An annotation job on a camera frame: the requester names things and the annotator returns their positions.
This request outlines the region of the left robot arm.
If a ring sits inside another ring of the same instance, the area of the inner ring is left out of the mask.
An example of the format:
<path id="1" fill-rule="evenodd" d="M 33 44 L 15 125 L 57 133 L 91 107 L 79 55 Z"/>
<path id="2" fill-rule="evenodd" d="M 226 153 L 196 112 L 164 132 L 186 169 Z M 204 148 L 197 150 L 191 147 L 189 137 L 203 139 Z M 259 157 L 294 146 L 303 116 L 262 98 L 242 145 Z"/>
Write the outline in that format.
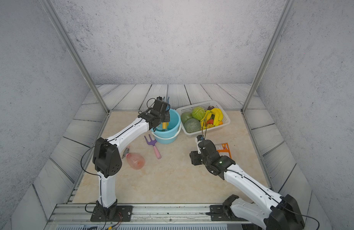
<path id="1" fill-rule="evenodd" d="M 116 201 L 116 174 L 122 167 L 120 153 L 136 138 L 149 130 L 170 121 L 170 105 L 157 97 L 146 111 L 118 133 L 103 139 L 99 138 L 94 146 L 93 164 L 99 177 L 98 203 L 105 210 L 110 209 Z"/>

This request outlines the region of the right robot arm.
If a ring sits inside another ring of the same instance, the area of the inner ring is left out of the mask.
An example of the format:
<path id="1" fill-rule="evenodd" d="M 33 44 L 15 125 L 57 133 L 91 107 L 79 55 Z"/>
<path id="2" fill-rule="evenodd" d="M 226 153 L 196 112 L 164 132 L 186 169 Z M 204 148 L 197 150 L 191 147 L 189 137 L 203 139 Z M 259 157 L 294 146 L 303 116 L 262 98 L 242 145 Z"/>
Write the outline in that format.
<path id="1" fill-rule="evenodd" d="M 302 230 L 305 221 L 297 201 L 291 196 L 282 196 L 265 187 L 248 175 L 228 156 L 221 156 L 214 143 L 202 135 L 196 137 L 197 150 L 189 156 L 193 165 L 204 165 L 209 173 L 234 185 L 246 194 L 253 203 L 237 195 L 223 202 L 223 215 L 230 220 L 245 219 L 264 230 Z"/>

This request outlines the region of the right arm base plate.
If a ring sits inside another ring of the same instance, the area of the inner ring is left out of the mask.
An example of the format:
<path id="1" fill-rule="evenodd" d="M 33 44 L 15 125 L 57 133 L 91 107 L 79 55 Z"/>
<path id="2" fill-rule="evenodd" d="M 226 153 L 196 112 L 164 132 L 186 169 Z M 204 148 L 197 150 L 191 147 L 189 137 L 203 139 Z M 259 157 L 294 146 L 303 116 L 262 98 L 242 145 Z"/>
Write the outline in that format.
<path id="1" fill-rule="evenodd" d="M 223 205 L 210 205 L 209 212 L 205 213 L 211 221 L 231 221 L 224 212 Z"/>

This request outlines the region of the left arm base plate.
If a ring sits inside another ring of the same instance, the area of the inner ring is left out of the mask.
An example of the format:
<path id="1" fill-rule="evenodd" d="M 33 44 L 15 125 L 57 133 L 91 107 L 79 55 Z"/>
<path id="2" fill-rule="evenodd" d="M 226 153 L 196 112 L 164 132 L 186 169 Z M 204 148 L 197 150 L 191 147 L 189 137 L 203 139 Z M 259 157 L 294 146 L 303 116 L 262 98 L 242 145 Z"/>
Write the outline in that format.
<path id="1" fill-rule="evenodd" d="M 113 205 L 104 209 L 101 205 L 96 205 L 92 211 L 90 222 L 130 222 L 133 206 Z"/>

